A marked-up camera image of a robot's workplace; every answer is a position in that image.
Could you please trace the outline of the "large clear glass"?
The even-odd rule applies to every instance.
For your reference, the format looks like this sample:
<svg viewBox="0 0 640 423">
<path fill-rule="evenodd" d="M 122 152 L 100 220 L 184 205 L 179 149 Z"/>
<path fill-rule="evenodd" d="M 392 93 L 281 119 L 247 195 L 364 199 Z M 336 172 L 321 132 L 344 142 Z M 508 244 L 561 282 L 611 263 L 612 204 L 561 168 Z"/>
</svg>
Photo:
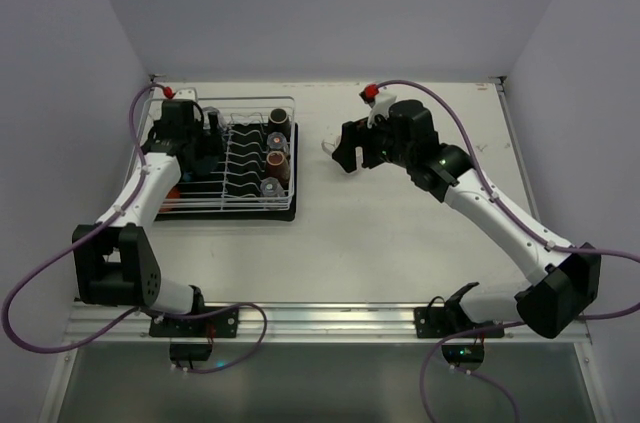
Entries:
<svg viewBox="0 0 640 423">
<path fill-rule="evenodd" d="M 205 115 L 213 115 L 213 114 L 220 113 L 219 109 L 213 106 L 203 107 L 202 110 Z"/>
</svg>

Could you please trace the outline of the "grey mug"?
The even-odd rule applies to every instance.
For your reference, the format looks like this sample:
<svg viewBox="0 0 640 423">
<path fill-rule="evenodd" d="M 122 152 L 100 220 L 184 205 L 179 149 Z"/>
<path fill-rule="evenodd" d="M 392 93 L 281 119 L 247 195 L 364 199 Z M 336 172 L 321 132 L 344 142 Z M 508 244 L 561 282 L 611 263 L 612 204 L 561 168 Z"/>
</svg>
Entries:
<svg viewBox="0 0 640 423">
<path fill-rule="evenodd" d="M 182 166 L 183 182 L 193 182 L 206 179 L 215 170 L 219 163 L 218 156 L 204 156 L 203 158 L 189 160 Z"/>
</svg>

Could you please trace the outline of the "white mug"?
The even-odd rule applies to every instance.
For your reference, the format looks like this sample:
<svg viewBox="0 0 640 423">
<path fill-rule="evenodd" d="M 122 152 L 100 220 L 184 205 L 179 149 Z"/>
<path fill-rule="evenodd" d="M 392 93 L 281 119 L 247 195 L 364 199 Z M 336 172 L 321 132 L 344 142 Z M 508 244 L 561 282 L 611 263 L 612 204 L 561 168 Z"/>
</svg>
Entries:
<svg viewBox="0 0 640 423">
<path fill-rule="evenodd" d="M 333 153 L 336 151 L 337 147 L 340 145 L 341 138 L 339 136 L 333 139 L 324 139 L 321 142 L 322 151 L 331 157 Z"/>
</svg>

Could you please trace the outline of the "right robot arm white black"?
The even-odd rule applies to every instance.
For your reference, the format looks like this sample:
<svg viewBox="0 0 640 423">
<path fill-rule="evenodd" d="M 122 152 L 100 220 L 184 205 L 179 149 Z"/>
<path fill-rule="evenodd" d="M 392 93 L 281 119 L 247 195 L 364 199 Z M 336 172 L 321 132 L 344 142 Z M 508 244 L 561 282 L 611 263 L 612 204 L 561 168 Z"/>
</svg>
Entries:
<svg viewBox="0 0 640 423">
<path fill-rule="evenodd" d="M 341 127 L 332 159 L 347 173 L 383 163 L 403 168 L 415 186 L 471 221 L 524 276 L 522 289 L 468 283 L 443 305 L 450 332 L 498 321 L 522 321 L 538 335 L 557 337 L 597 295 L 601 260 L 590 245 L 571 247 L 548 231 L 478 172 L 470 155 L 442 143 L 428 109 L 417 100 L 390 100 L 366 118 Z"/>
</svg>

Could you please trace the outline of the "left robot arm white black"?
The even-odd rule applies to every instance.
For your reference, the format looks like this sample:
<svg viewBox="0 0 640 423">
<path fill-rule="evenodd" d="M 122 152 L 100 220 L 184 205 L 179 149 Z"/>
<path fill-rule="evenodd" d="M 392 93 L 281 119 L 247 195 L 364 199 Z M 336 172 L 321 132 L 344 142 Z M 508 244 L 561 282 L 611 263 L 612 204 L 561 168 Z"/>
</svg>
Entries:
<svg viewBox="0 0 640 423">
<path fill-rule="evenodd" d="M 171 315 L 204 308 L 201 290 L 162 276 L 147 231 L 184 178 L 210 175 L 223 155 L 217 118 L 205 122 L 193 100 L 166 99 L 138 153 L 134 173 L 93 225 L 79 225 L 72 245 L 80 300 Z"/>
</svg>

